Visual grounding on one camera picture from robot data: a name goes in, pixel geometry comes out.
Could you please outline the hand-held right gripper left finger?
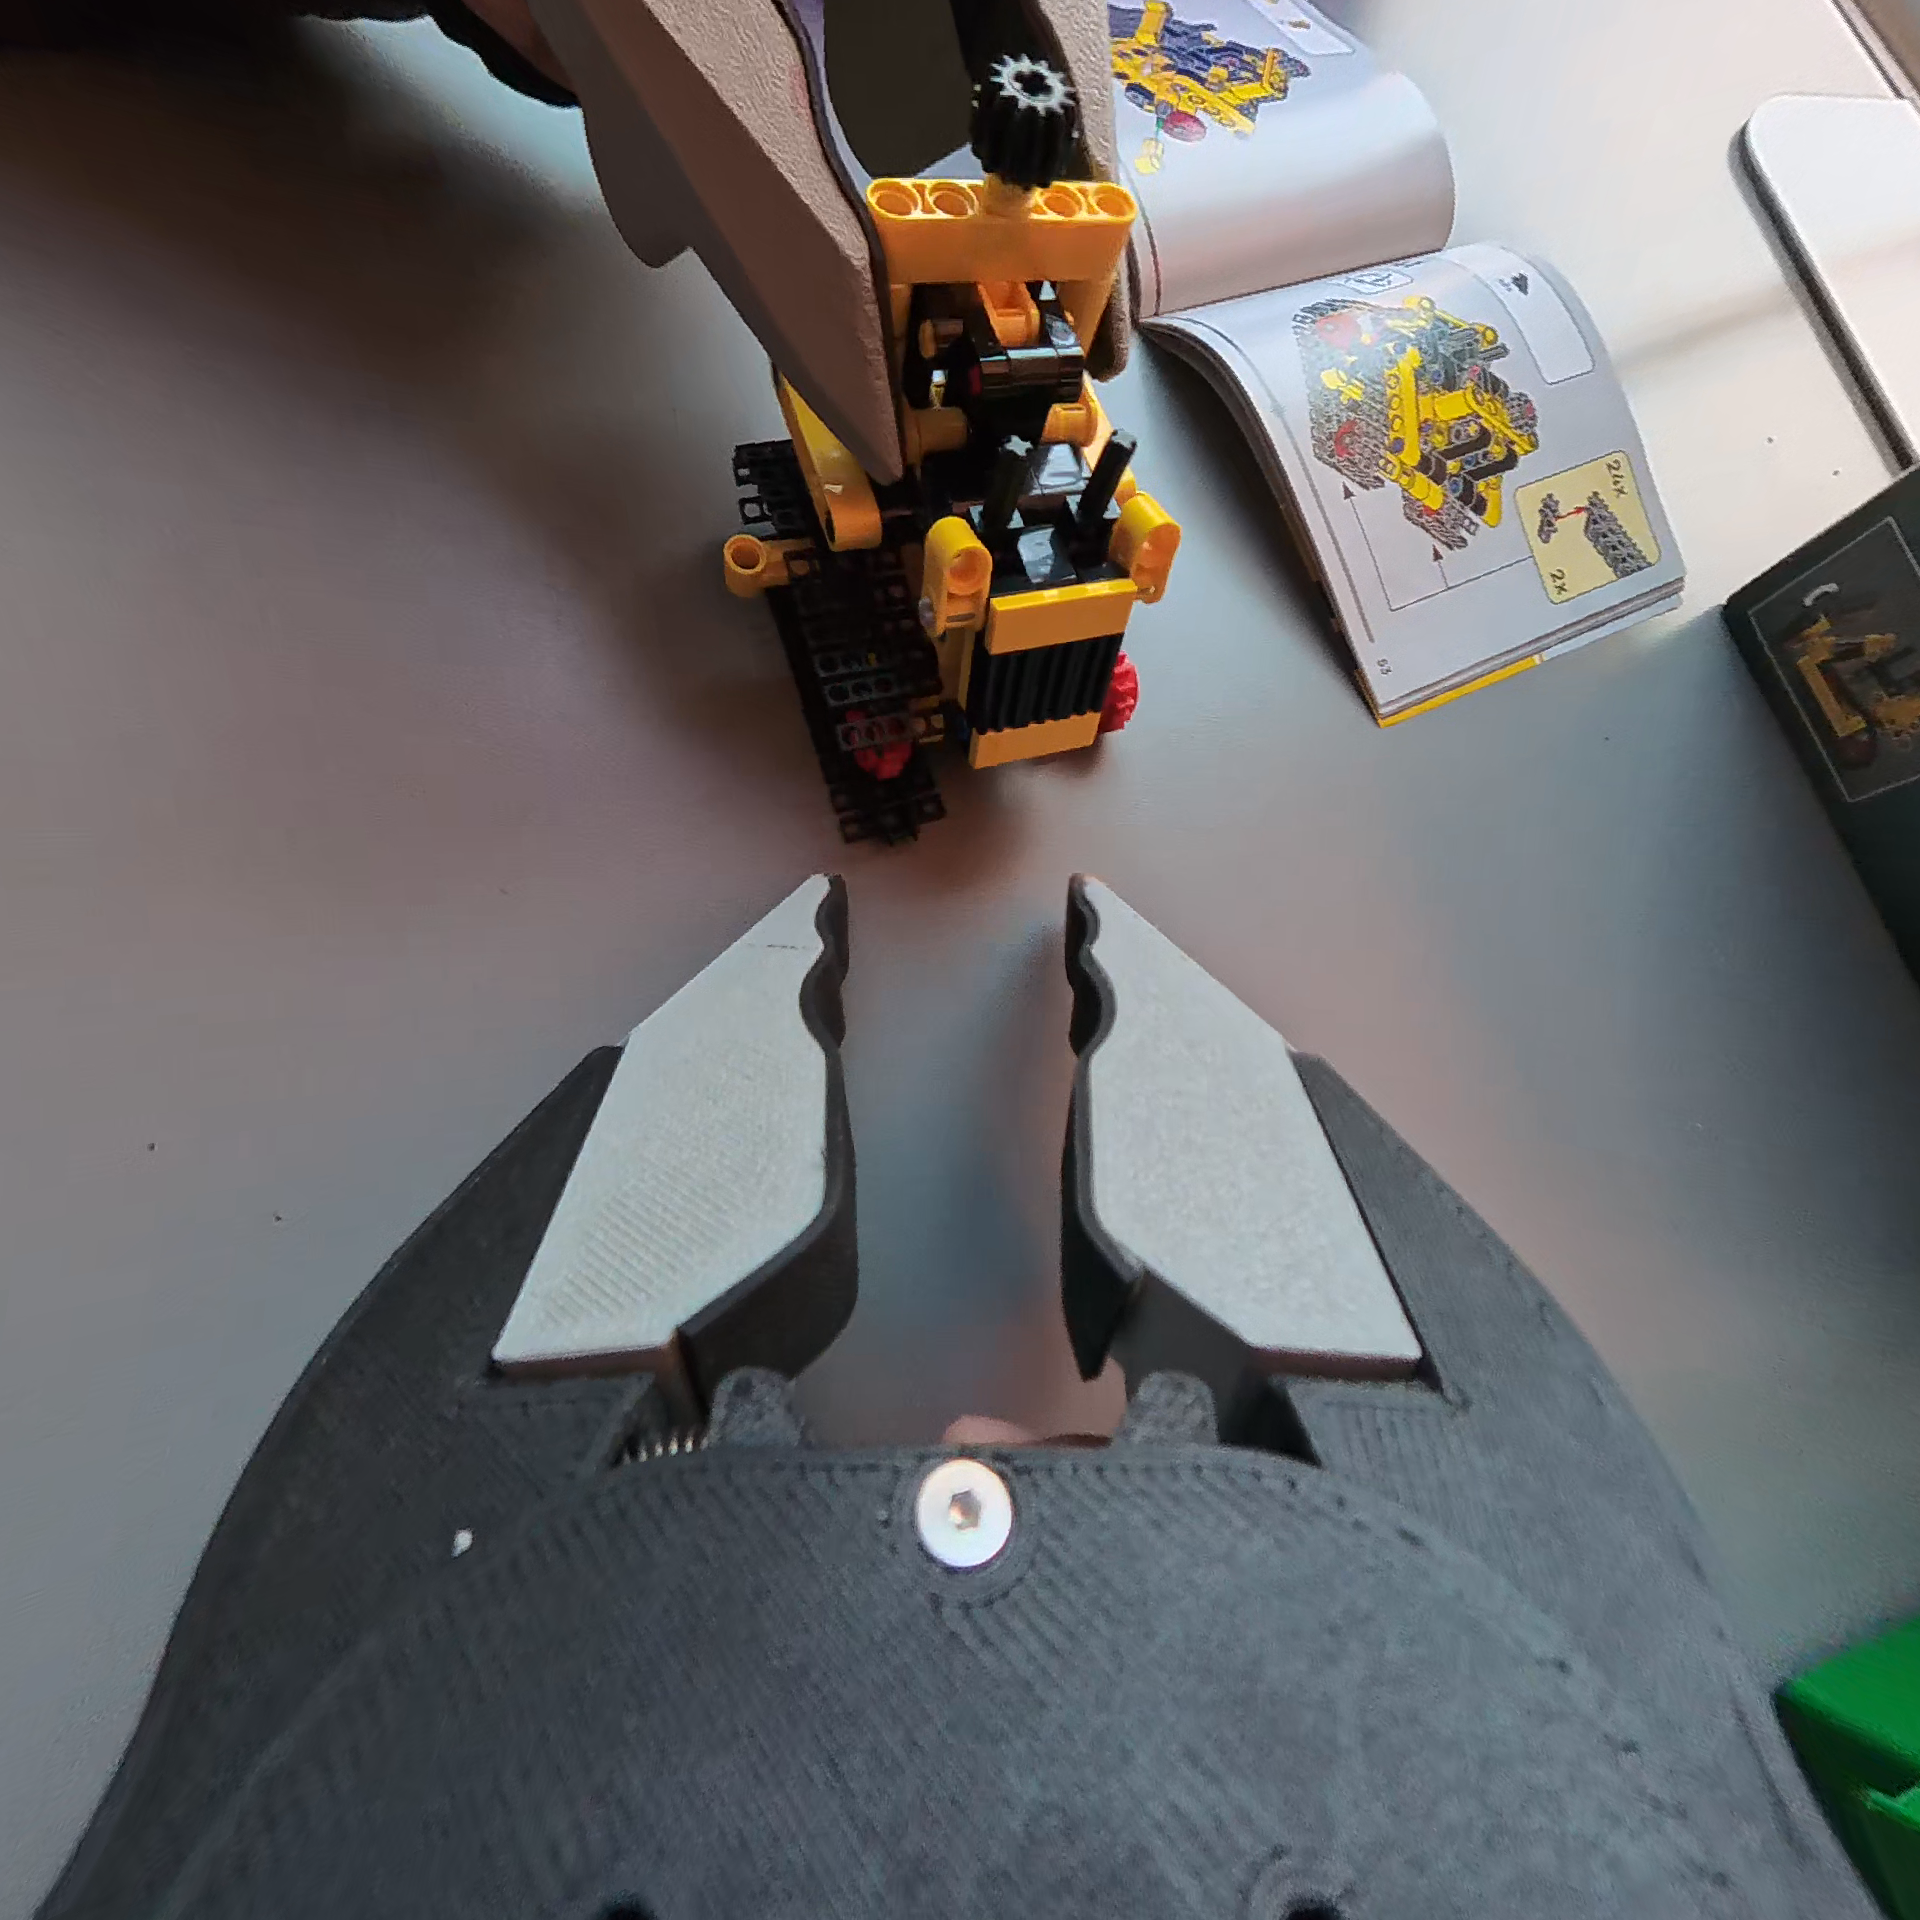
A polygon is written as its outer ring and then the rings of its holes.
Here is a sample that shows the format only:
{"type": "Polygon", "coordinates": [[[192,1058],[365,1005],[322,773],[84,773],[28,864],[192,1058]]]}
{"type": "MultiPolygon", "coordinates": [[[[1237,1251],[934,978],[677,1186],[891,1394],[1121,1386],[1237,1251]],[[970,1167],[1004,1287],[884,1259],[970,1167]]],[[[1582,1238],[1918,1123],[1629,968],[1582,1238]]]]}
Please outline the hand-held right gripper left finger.
{"type": "Polygon", "coordinates": [[[811,877],[626,1038],[492,1359],[802,1374],[857,1298],[849,891],[811,877]]]}

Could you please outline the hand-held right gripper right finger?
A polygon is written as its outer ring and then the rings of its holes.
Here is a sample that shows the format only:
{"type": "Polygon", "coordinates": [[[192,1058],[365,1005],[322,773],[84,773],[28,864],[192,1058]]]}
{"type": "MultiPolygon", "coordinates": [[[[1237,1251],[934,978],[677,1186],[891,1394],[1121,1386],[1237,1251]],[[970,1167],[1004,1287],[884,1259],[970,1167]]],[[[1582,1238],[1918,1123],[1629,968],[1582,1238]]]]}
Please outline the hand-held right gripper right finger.
{"type": "Polygon", "coordinates": [[[1406,1379],[1425,1350],[1278,1029],[1075,877],[1062,1311],[1132,1382],[1406,1379]]]}

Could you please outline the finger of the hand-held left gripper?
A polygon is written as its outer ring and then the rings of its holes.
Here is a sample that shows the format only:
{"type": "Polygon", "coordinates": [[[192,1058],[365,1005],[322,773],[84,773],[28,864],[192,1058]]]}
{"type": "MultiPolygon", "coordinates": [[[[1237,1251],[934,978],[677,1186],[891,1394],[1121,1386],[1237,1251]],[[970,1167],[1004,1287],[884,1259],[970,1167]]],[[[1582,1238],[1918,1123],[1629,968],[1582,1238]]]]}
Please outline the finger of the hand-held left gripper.
{"type": "MultiPolygon", "coordinates": [[[[1075,158],[1070,182],[1117,183],[1114,56],[1109,7],[1104,3],[1036,3],[1041,56],[1065,74],[1077,101],[1075,158]]],[[[1134,255],[1122,250],[1109,307],[1089,350],[1096,381],[1116,378],[1134,342],[1134,255]]]]}
{"type": "Polygon", "coordinates": [[[882,482],[905,458],[877,242],[788,6],[533,3],[617,231],[696,255],[776,371],[882,482]]]}

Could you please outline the yellow lego bulldozer model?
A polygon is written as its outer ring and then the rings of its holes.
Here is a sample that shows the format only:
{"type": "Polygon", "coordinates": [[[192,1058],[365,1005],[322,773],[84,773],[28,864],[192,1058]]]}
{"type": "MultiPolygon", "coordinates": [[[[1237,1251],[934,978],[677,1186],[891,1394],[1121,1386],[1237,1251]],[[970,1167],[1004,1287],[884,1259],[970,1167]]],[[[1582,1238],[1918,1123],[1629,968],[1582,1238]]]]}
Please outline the yellow lego bulldozer model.
{"type": "Polygon", "coordinates": [[[1122,637],[1164,597],[1182,541],[1141,493],[1137,439],[1107,418],[1089,371],[1137,202],[1065,179],[1075,137],[1065,74],[1004,56],[973,88],[982,179],[869,185],[893,314],[898,481],[864,472],[776,378],[833,551],[875,547],[880,490],[910,490],[939,743],[973,768],[1081,753],[1129,723],[1122,637]]]}

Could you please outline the open lego instruction booklet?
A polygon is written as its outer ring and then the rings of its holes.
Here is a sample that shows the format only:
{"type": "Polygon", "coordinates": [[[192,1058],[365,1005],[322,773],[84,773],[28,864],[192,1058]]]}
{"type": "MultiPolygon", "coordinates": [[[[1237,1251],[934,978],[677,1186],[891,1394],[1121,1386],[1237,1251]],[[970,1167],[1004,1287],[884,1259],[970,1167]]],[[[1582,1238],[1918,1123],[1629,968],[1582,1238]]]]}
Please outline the open lego instruction booklet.
{"type": "Polygon", "coordinates": [[[1315,6],[1109,6],[1137,322],[1228,403],[1389,728],[1676,607],[1584,304],[1450,247],[1426,96],[1315,6]]]}

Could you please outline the dark lego set box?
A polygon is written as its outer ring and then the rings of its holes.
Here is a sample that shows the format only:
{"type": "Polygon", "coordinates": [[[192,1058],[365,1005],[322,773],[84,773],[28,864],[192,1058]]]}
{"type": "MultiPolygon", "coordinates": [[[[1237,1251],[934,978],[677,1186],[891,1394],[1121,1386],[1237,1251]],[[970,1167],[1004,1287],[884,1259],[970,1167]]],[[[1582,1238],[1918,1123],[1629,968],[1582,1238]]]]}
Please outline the dark lego set box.
{"type": "Polygon", "coordinates": [[[1905,965],[1918,973],[1918,469],[1721,610],[1905,965]]]}

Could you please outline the white stand base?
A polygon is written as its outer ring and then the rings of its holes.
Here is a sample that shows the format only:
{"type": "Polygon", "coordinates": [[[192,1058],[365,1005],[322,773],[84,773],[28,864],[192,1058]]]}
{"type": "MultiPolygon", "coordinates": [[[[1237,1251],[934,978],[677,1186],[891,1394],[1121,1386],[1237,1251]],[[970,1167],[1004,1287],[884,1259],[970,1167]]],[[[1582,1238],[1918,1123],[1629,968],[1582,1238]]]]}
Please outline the white stand base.
{"type": "Polygon", "coordinates": [[[1894,461],[1918,461],[1918,111],[1782,94],[1742,130],[1747,171],[1894,461]]]}

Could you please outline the green plastic bin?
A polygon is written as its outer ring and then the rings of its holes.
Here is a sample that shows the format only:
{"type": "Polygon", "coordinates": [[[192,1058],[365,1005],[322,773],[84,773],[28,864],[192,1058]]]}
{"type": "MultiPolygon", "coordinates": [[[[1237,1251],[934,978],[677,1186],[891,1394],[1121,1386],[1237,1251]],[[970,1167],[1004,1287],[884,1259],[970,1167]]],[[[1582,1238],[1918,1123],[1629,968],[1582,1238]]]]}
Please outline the green plastic bin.
{"type": "Polygon", "coordinates": [[[1819,1807],[1889,1915],[1918,1915],[1918,1622],[1776,1690],[1819,1807]]]}

